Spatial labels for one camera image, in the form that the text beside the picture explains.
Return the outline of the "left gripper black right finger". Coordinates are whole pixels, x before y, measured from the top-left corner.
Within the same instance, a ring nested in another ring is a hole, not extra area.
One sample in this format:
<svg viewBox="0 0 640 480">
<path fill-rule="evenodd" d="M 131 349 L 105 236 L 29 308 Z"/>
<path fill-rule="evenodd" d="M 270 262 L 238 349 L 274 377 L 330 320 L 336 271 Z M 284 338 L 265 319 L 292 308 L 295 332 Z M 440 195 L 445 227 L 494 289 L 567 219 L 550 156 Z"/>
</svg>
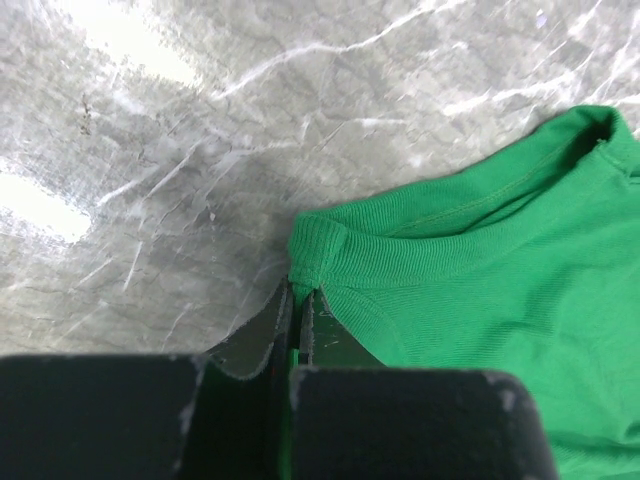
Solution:
<svg viewBox="0 0 640 480">
<path fill-rule="evenodd" d="M 507 373 L 390 368 L 306 300 L 291 374 L 296 479 L 554 479 L 532 395 Z"/>
</svg>

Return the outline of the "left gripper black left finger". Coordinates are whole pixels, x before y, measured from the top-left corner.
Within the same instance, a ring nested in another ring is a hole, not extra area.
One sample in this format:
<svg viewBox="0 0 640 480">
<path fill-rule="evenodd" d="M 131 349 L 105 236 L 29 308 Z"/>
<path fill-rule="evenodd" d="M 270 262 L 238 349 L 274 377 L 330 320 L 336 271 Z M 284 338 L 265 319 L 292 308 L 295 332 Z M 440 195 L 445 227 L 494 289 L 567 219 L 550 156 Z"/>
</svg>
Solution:
<svg viewBox="0 0 640 480">
<path fill-rule="evenodd" d="M 1 360 L 5 479 L 275 479 L 292 294 L 210 350 Z"/>
</svg>

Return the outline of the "green tank top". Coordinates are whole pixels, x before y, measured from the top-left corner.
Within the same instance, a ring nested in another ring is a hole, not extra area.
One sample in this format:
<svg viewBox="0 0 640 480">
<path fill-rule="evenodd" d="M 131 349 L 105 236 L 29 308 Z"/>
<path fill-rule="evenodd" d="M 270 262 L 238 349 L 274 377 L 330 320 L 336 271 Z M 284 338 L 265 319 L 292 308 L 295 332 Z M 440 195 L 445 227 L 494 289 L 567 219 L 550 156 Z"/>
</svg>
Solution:
<svg viewBox="0 0 640 480">
<path fill-rule="evenodd" d="M 314 291 L 391 367 L 509 372 L 564 479 L 639 475 L 639 144 L 584 105 L 448 177 L 299 214 Z"/>
</svg>

